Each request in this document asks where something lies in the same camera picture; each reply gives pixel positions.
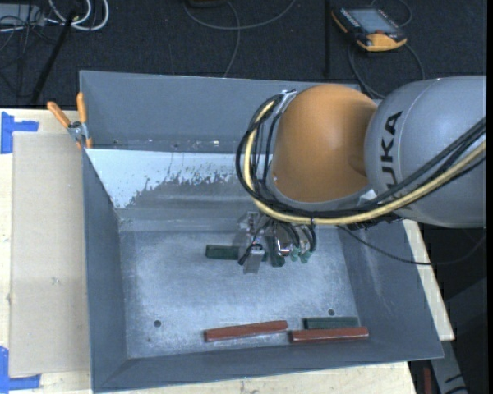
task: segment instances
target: green block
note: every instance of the green block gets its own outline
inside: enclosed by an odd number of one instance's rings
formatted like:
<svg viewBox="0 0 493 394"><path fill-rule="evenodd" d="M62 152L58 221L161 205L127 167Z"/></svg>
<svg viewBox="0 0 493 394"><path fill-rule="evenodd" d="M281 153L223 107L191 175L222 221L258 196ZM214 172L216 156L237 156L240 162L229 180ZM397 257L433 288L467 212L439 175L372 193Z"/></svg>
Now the green block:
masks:
<svg viewBox="0 0 493 394"><path fill-rule="evenodd" d="M232 245L207 245L206 257L209 259L239 259L239 247Z"/></svg>
<svg viewBox="0 0 493 394"><path fill-rule="evenodd" d="M358 317L317 317L303 319L303 327L306 330L313 328L358 327L359 325Z"/></svg>

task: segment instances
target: power cable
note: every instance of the power cable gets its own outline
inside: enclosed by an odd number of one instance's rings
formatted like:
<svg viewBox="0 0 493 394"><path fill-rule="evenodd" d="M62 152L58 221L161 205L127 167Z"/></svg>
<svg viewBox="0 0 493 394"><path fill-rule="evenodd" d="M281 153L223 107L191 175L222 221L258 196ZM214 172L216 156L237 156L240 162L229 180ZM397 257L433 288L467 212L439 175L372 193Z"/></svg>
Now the power cable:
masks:
<svg viewBox="0 0 493 394"><path fill-rule="evenodd" d="M243 26L220 26L220 25L212 25L210 23L206 23L206 22L203 22L203 21L200 21L199 19L197 19L195 16L193 16L189 11L188 11L188 7L187 7L187 4L185 3L183 5L184 7L184 10L185 12L187 13L187 15L195 22L197 22L198 24L200 25L203 25L203 26L206 26L208 28L213 28L213 29L216 29L216 30L249 30L249 29L252 29L252 28L259 28L261 26L265 26L265 25L268 25L276 20L278 20L279 18L283 17L291 8L292 6L294 5L294 3L296 2L296 0L292 0L290 2L290 4L281 12L279 13L277 16L273 17L272 19L268 19L267 21L263 21L263 22L259 22L259 23L255 23L255 24L251 24L251 25L243 25Z"/></svg>

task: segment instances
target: white cable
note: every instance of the white cable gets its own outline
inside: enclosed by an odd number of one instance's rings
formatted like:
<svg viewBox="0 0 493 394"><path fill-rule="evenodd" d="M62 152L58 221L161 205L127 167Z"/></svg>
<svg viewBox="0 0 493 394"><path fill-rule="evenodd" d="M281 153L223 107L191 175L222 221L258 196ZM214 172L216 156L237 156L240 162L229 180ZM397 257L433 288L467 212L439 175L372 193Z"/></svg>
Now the white cable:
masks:
<svg viewBox="0 0 493 394"><path fill-rule="evenodd" d="M86 21L88 19L88 17L90 17L90 14L91 14L91 1L90 0L85 0L86 3L88 4L88 11L87 13L84 15L84 17L82 17L82 19L79 19L78 21L74 21L71 23L71 26L73 25L78 25L84 21ZM54 11L55 15L57 15L58 19L60 19L62 22L66 22L66 18L62 15L61 12L58 11L57 7L55 6L55 3L53 2L53 0L48 0L48 3L49 3L49 6L51 7L51 10ZM59 21L56 21L54 19L47 19L47 21L49 22L52 22L52 23L58 23L59 25L63 25L63 23L60 23Z"/></svg>
<svg viewBox="0 0 493 394"><path fill-rule="evenodd" d="M83 23L88 17L90 17L91 14L91 2L90 0L86 0L86 2L88 3L88 12L86 13L86 16L84 16L82 19L79 19L78 21L72 22L71 27L73 27L76 30L84 30L84 31L95 31L104 28L104 26L108 23L108 19L109 19L109 4L108 4L108 0L102 0L102 1L104 4L104 12L105 12L102 22L100 22L98 25L95 26L79 25L80 23ZM62 14L57 10L57 8L53 3L53 0L48 0L48 2L52 10L55 12L55 15L57 15L61 21L65 22L66 18L62 16Z"/></svg>

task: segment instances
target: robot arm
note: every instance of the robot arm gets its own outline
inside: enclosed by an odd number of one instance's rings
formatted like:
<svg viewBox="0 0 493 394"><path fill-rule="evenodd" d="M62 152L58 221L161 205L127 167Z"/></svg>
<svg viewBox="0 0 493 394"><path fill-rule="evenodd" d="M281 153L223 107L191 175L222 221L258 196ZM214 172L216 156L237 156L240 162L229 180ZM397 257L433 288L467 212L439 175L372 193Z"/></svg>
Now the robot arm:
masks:
<svg viewBox="0 0 493 394"><path fill-rule="evenodd" d="M256 113L237 151L240 181L263 214L294 224L393 213L443 227L486 225L485 76L415 82L379 106L341 85L309 88L280 112L277 102ZM271 116L272 130L280 118L278 134L260 179L253 148Z"/></svg>

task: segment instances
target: black floor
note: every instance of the black floor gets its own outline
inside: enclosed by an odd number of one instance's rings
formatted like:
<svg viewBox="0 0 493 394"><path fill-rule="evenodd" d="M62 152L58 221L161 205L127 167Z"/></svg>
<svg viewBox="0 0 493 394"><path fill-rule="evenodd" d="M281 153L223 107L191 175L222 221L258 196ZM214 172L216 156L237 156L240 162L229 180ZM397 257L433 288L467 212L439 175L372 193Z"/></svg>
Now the black floor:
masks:
<svg viewBox="0 0 493 394"><path fill-rule="evenodd" d="M373 1L327 0L353 6ZM50 14L48 0L0 2L32 4ZM53 3L68 13L73 0ZM204 8L183 0L108 4L107 25L94 32L71 29L52 65L48 60L55 55L63 26L48 23L0 32L0 108L41 108L54 100L74 109L80 70L365 83L366 92L383 95L422 78L486 74L487 0L376 0L376 6L405 24L409 47L372 56L356 53L362 81L349 63L347 37L325 17L325 0L231 0ZM98 23L106 11L100 0L92 0L92 7ZM240 32L227 30L237 25L243 27ZM7 28L6 22L0 27ZM423 228L445 300L486 276L483 233ZM455 343L470 393L486 392L486 346L486 322ZM472 349L481 354L468 354Z"/></svg>

